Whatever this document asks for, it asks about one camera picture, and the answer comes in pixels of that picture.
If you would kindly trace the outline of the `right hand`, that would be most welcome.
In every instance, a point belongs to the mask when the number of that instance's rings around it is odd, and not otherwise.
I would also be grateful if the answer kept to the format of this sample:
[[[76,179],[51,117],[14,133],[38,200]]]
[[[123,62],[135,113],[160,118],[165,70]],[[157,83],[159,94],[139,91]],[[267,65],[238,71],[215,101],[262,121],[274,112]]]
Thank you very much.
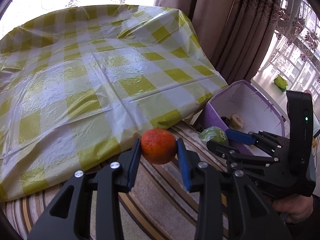
[[[276,211],[287,214],[287,223],[299,223],[309,218],[313,213],[313,197],[290,196],[275,200],[272,206]]]

